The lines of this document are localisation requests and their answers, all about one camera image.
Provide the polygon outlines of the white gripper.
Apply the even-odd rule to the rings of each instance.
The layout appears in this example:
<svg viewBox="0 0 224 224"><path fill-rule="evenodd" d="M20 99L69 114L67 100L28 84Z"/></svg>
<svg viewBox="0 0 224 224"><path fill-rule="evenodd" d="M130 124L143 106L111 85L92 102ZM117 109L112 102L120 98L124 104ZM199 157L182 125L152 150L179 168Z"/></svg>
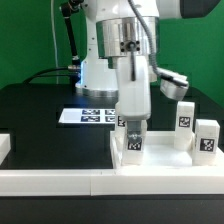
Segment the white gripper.
<svg viewBox="0 0 224 224"><path fill-rule="evenodd" d="M127 139L131 144L142 141L142 122L151 116L149 70L144 56L135 57L136 79L131 79L131 56L117 60L117 82L120 114L127 122Z"/></svg>

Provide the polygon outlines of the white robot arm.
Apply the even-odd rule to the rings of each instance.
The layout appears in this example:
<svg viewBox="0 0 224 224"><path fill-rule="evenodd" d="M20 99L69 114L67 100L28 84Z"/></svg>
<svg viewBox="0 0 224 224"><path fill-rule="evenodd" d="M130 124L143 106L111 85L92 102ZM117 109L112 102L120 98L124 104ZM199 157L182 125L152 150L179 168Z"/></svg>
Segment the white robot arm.
<svg viewBox="0 0 224 224"><path fill-rule="evenodd" d="M151 116L150 84L161 80L169 98L181 100L187 78L162 69L156 61L157 24L161 19L207 16L221 0L68 0L61 12L74 44L70 17L86 16L88 53L80 60L72 51L75 85L82 94L118 96L120 116L126 122L126 139L143 140L142 123Z"/></svg>

